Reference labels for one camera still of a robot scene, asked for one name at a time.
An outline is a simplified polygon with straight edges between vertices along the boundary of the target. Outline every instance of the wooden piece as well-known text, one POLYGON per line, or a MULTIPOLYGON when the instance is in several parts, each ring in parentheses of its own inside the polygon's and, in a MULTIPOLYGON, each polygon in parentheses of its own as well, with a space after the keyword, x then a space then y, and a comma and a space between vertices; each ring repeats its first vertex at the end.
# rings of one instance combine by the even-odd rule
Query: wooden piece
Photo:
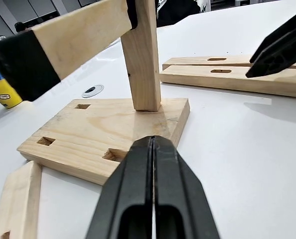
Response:
POLYGON ((163 99, 158 112, 136 112, 131 99, 73 100, 26 140, 28 160, 103 185, 137 139, 160 135, 178 145, 188 99, 163 99))
POLYGON ((248 70, 249 67, 169 66, 161 72, 160 80, 165 83, 296 97, 296 69, 246 78, 248 70))
POLYGON ((41 167, 29 162, 8 175, 0 199, 0 239, 35 239, 41 167))
POLYGON ((151 0, 135 2, 138 26, 121 37, 133 103, 137 111, 157 112, 161 96, 155 5, 151 0))
POLYGON ((61 80, 131 29, 126 0, 101 0, 34 26, 61 80))
MULTIPOLYGON (((190 66, 247 66, 250 67, 251 55, 239 56, 201 56, 201 57, 176 57, 170 58, 162 65, 165 70, 171 65, 190 65, 190 66)), ((296 63, 290 68, 296 69, 296 63)))

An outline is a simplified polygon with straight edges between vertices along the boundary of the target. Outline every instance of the pine wood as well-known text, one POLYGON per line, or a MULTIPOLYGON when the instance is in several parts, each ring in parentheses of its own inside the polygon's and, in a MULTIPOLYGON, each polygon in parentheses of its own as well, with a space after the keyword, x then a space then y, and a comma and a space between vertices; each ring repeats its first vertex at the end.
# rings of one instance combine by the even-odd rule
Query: pine wood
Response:
POLYGON ((126 0, 101 0, 34 26, 61 80, 131 29, 126 0))
POLYGON ((160 80, 165 83, 296 97, 296 69, 249 79, 245 76, 248 70, 249 67, 172 65, 161 72, 160 80))
POLYGON ((161 96, 154 1, 136 0, 136 10, 137 28, 121 37, 134 108, 157 112, 161 96))
POLYGON ((178 145, 188 99, 163 99, 158 112, 136 112, 132 99, 73 100, 26 140, 28 160, 103 185, 137 139, 160 135, 178 145))
POLYGON ((29 162, 8 175, 0 198, 0 239, 35 239, 41 167, 29 162))
MULTIPOLYGON (((165 70, 171 65, 190 65, 190 66, 247 66, 251 67, 251 55, 238 56, 201 56, 201 57, 175 57, 170 58, 162 65, 165 70)), ((296 69, 296 63, 290 68, 296 69)))

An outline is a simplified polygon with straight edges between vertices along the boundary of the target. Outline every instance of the wooden base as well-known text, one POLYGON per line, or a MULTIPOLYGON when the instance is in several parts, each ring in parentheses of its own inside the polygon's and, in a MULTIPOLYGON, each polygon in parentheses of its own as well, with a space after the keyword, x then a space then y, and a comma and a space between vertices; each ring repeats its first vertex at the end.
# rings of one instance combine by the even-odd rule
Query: wooden base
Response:
POLYGON ((296 97, 296 69, 247 78, 249 67, 171 65, 160 74, 165 83, 296 97))
POLYGON ((136 112, 132 99, 73 100, 26 140, 28 160, 103 185, 133 142, 160 135, 178 145, 188 99, 163 99, 158 112, 136 112))
POLYGON ((0 199, 0 239, 35 239, 42 171, 29 162, 8 175, 0 199))

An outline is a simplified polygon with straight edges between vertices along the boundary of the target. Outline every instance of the mortise hole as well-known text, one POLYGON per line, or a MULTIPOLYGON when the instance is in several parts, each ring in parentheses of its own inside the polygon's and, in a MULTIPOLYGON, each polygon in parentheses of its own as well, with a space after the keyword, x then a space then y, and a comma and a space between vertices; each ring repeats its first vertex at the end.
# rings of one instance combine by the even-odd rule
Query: mortise hole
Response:
POLYGON ((212 73, 230 73, 231 70, 212 70, 212 73))
POLYGON ((110 161, 121 162, 126 157, 126 155, 127 152, 123 150, 109 148, 102 158, 110 161))
POLYGON ((90 104, 78 104, 75 109, 82 109, 85 110, 90 106, 90 104))
POLYGON ((208 61, 225 61, 227 58, 209 58, 208 61))
POLYGON ((6 233, 4 233, 4 234, 0 237, 0 239, 9 239, 9 234, 10 234, 10 232, 6 232, 6 233))
POLYGON ((50 146, 54 141, 55 141, 54 138, 42 137, 37 143, 50 146))

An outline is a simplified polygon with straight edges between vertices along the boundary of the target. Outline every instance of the white table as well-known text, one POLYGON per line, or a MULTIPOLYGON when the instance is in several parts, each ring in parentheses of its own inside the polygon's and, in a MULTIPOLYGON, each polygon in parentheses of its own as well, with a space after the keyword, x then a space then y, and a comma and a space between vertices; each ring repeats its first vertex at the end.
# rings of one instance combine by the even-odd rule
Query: white table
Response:
MULTIPOLYGON (((295 13, 296 0, 283 0, 190 16, 158 31, 160 64, 252 54, 295 13)), ((25 163, 16 148, 94 84, 105 86, 96 98, 131 97, 120 43, 35 102, 9 111, 0 105, 0 194, 7 174, 25 163)), ((178 151, 203 184, 221 238, 296 239, 296 99, 166 84, 161 93, 189 98, 178 151)), ((84 238, 100 192, 44 168, 38 238, 84 238)))

